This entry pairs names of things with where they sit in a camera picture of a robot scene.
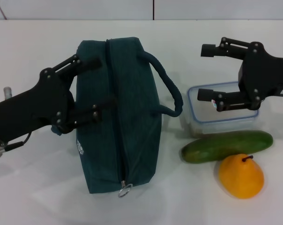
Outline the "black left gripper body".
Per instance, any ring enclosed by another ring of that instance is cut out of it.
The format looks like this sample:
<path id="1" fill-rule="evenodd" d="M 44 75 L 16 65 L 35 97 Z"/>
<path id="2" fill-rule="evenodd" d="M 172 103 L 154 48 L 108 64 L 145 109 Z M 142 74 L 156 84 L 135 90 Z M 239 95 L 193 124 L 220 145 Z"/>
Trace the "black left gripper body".
<path id="1" fill-rule="evenodd" d="M 44 69 L 32 89 L 0 102 L 0 140 L 7 143 L 51 125 L 58 112 L 64 120 L 68 92 L 53 69 Z"/>

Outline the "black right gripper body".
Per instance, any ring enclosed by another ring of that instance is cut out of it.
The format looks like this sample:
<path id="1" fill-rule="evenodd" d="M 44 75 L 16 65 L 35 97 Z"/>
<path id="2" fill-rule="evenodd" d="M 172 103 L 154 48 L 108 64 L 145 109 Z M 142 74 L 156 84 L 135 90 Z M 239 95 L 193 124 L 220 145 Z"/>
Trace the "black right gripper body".
<path id="1" fill-rule="evenodd" d="M 238 73 L 246 108 L 258 110 L 267 97 L 283 97 L 283 58 L 266 52 L 260 42 L 251 42 Z"/>

